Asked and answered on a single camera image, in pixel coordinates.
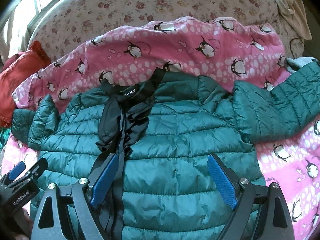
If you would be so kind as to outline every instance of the black fabric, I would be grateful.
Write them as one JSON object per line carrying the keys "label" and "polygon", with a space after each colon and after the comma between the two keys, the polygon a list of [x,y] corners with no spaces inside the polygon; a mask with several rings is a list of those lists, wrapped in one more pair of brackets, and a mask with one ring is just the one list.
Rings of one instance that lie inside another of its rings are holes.
{"label": "black fabric", "polygon": [[118,172],[100,207],[99,216],[100,223],[114,240],[121,239],[123,228],[124,159],[131,152],[130,146],[139,140],[148,127],[148,115],[155,104],[154,92],[164,74],[164,70],[156,68],[151,78],[141,86],[136,84],[131,87],[113,87],[107,80],[101,84],[101,88],[109,95],[109,100],[103,109],[98,127],[100,141],[96,145],[102,153],[91,171],[101,166],[110,153],[116,153],[119,157]]}

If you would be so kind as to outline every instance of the quilted jacket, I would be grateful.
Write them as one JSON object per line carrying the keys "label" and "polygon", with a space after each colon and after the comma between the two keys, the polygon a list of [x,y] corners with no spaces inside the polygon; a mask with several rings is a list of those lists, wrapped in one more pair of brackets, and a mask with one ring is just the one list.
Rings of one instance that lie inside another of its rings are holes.
{"label": "quilted jacket", "polygon": [[[302,130],[320,112],[319,81],[315,62],[270,92],[236,81],[229,94],[210,77],[167,72],[145,135],[124,164],[122,239],[216,239],[231,209],[209,176],[208,156],[217,153],[240,178],[264,185],[254,144]],[[67,185],[89,175],[100,154],[97,128],[107,100],[96,88],[77,94],[61,115],[50,96],[36,112],[14,111],[14,136],[49,163],[38,180],[33,216],[49,183]]]}

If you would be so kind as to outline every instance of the red cloth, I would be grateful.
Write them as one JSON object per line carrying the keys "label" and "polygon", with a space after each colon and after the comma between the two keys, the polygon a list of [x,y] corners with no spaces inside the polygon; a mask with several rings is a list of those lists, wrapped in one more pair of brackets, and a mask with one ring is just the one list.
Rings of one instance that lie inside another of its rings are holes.
{"label": "red cloth", "polygon": [[0,74],[0,127],[10,127],[16,108],[11,94],[29,76],[51,63],[39,41]]}
{"label": "red cloth", "polygon": [[15,62],[18,58],[20,58],[23,55],[24,52],[19,52],[17,54],[14,54],[11,58],[9,58],[5,63],[2,68],[2,71],[5,71],[10,65]]}

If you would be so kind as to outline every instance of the silver screw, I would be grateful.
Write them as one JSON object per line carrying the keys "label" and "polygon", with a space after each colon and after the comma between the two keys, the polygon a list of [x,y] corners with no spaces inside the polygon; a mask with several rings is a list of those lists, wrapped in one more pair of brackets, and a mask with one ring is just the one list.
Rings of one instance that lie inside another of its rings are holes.
{"label": "silver screw", "polygon": [[249,180],[248,179],[246,179],[246,178],[241,178],[240,179],[240,182],[241,182],[241,184],[248,184],[249,183]]}
{"label": "silver screw", "polygon": [[79,184],[86,184],[87,183],[87,179],[86,178],[81,178],[81,179],[79,179]]}
{"label": "silver screw", "polygon": [[275,182],[272,183],[272,186],[273,186],[274,188],[279,188],[279,184],[278,184],[278,183],[275,183]]}
{"label": "silver screw", "polygon": [[50,183],[48,185],[48,189],[54,189],[56,187],[56,185],[54,183]]}

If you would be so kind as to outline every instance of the blue gripper pad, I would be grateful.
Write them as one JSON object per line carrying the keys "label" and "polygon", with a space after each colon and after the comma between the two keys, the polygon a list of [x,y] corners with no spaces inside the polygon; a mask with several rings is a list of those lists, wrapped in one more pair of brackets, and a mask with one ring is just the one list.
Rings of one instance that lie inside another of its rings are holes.
{"label": "blue gripper pad", "polygon": [[14,181],[24,170],[26,169],[26,164],[24,162],[19,162],[10,172],[9,179]]}
{"label": "blue gripper pad", "polygon": [[212,155],[209,156],[207,165],[223,201],[234,210],[238,205],[235,188]]}
{"label": "blue gripper pad", "polygon": [[119,158],[117,155],[114,155],[92,188],[92,199],[90,201],[90,205],[93,209],[96,209],[106,197],[111,183],[118,171],[118,167]]}

